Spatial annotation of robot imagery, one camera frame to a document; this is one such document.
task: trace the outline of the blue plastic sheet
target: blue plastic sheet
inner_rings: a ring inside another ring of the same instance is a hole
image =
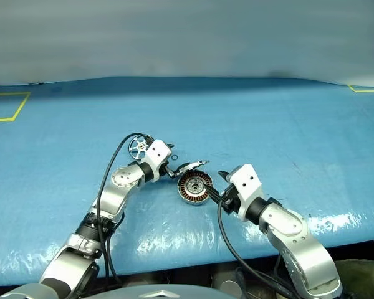
[[[326,246],[374,239],[374,93],[209,78],[108,78],[1,92],[31,95],[14,121],[0,122],[0,285],[38,281],[132,131],[174,143],[172,168],[210,160],[202,170],[218,189],[226,187],[218,170],[253,164],[264,192],[306,217]],[[0,112],[17,101],[0,101]],[[125,148],[115,166],[130,161]],[[236,216],[224,216],[224,225],[244,258],[276,253],[256,226]],[[130,198],[112,257],[119,274],[233,259],[216,205],[185,204],[165,177]]]

